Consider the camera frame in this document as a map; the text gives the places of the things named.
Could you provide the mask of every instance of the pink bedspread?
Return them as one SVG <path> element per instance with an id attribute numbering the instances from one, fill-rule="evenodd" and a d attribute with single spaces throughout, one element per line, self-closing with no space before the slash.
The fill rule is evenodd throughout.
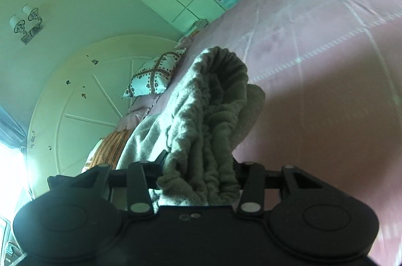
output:
<path id="1" fill-rule="evenodd" d="M 366 202 L 381 224 L 370 256 L 399 265 L 402 0 L 242 0 L 198 34 L 152 114 L 214 45 L 236 52 L 267 95 L 236 158 L 295 164 Z"/>

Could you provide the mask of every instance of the white lampshade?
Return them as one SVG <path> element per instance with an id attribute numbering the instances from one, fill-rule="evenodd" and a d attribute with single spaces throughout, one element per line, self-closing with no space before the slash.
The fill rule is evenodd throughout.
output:
<path id="1" fill-rule="evenodd" d="M 23 13 L 29 16 L 34 8 L 29 5 L 23 6 Z"/>
<path id="2" fill-rule="evenodd" d="M 14 15 L 10 18 L 10 26 L 11 28 L 15 31 L 15 27 L 17 26 L 17 24 L 21 21 L 21 19 L 19 17 L 17 17 L 17 15 Z"/>

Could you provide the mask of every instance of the bed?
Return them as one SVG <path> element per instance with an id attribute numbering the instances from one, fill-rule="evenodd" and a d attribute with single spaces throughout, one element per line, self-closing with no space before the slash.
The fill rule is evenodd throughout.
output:
<path id="1" fill-rule="evenodd" d="M 399 265 L 401 27 L 402 0 L 242 0 L 196 36 L 146 114 L 163 111 L 204 48 L 230 48 L 266 93 L 235 158 L 272 170 L 295 164 L 367 203 L 380 221 L 370 256 Z M 267 192 L 266 208 L 277 197 Z"/>

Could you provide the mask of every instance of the orange striped cloth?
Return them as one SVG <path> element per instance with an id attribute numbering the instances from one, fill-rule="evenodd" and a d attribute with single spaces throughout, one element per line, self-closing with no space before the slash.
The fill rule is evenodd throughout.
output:
<path id="1" fill-rule="evenodd" d="M 115 170 L 127 140 L 130 138 L 133 131 L 133 129 L 123 130 L 121 132 L 114 131 L 103 138 L 94 156 L 85 163 L 83 171 L 104 163 L 111 165 L 112 170 Z"/>

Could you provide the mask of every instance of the round headboard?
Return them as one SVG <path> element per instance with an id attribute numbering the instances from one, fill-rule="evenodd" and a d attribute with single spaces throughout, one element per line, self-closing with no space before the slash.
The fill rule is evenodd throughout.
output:
<path id="1" fill-rule="evenodd" d="M 47 177 L 81 172 L 90 151 L 132 104 L 121 97 L 133 73 L 175 45 L 144 35 L 112 37 L 63 62 L 45 86 L 29 126 L 27 167 L 35 197 L 49 190 Z"/>

